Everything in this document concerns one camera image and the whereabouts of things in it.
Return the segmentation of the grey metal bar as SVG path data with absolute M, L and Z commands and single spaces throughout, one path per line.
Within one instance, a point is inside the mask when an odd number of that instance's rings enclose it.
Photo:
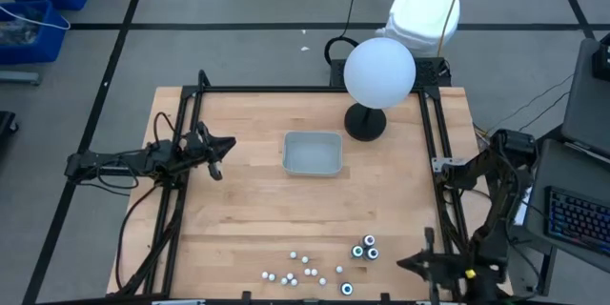
M 41 77 L 37 72 L 0 71 L 0 83 L 38 86 L 41 83 Z

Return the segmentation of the black backlit keyboard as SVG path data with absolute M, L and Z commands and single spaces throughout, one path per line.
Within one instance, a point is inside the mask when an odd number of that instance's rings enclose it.
M 610 256 L 610 202 L 554 186 L 545 191 L 545 235 Z

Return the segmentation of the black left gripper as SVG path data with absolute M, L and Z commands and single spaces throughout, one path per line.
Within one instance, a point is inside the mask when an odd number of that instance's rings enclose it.
M 210 176 L 215 181 L 220 181 L 223 176 L 218 164 L 236 144 L 232 136 L 215 137 L 210 134 L 209 129 L 203 121 L 196 123 L 195 127 L 185 135 L 185 151 L 191 158 L 199 158 L 200 163 L 206 162 Z

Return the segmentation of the white globe lamp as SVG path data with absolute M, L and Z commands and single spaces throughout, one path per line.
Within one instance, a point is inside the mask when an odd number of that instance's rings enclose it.
M 355 100 L 344 116 L 346 132 L 359 141 L 380 138 L 387 125 L 384 111 L 408 97 L 416 75 L 413 55 L 394 39 L 371 38 L 355 47 L 344 68 L 346 90 Z

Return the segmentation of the dark grey desk panel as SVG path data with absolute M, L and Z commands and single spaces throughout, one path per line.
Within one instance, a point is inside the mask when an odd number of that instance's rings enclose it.
M 610 157 L 610 82 L 593 76 L 592 55 L 600 41 L 581 41 L 562 135 L 585 148 Z

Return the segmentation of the dark grey desk top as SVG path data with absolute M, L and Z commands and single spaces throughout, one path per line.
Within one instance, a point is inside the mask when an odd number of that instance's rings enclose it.
M 524 227 L 530 234 L 610 273 L 609 255 L 598 254 L 545 235 L 544 210 L 547 186 L 589 196 L 596 202 L 610 202 L 610 164 L 557 141 L 545 141 L 524 220 Z

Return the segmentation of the white printed paper sheet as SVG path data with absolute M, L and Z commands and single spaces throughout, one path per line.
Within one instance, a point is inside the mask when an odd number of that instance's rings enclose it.
M 527 210 L 528 210 L 531 192 L 532 192 L 532 187 L 527 188 L 518 204 L 518 210 L 517 210 L 514 220 L 513 220 L 513 223 L 517 226 L 522 226 L 524 223 L 525 216 L 526 216 Z

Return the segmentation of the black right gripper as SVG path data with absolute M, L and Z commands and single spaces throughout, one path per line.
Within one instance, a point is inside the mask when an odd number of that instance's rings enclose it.
M 425 251 L 420 251 L 396 262 L 411 273 L 428 280 L 430 285 L 430 301 L 440 302 L 438 288 L 450 291 L 456 303 L 462 303 L 464 293 L 460 280 L 466 276 L 465 258 L 459 254 L 438 254 L 435 252 L 435 232 L 431 227 L 425 228 Z

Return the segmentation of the grey plastic bin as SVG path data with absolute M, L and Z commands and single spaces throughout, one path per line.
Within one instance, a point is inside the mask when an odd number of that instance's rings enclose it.
M 336 176 L 343 167 L 342 137 L 336 132 L 287 132 L 282 167 L 290 175 Z

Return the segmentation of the white plastic bucket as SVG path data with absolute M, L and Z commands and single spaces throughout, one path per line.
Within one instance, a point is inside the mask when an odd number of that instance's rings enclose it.
M 413 56 L 435 57 L 458 28 L 459 0 L 394 0 L 377 37 L 394 39 Z

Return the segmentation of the black desk device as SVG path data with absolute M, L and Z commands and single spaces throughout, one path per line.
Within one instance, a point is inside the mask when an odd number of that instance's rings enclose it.
M 610 32 L 601 40 L 599 48 L 592 55 L 593 76 L 610 82 Z

